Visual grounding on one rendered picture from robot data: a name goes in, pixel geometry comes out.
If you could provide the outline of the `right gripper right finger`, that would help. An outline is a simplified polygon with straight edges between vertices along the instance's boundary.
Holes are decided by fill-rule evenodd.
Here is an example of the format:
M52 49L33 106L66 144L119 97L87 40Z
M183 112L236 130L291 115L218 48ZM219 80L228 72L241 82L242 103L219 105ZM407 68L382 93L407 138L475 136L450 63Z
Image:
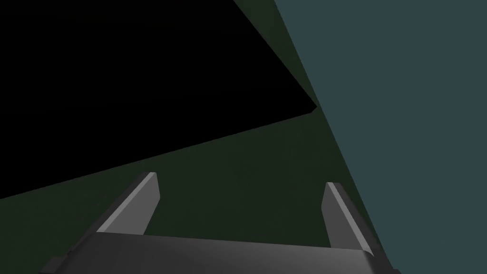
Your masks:
M332 248L363 250L374 257L385 257L377 238L340 183L326 183L321 212Z

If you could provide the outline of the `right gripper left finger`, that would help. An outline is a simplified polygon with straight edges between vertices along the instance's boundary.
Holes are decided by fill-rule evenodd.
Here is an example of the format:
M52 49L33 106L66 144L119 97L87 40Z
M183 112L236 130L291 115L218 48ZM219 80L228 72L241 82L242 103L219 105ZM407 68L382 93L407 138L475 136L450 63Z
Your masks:
M157 174L155 172L141 173L91 224L68 252L73 252L85 239L96 232L144 234L159 200L160 190Z

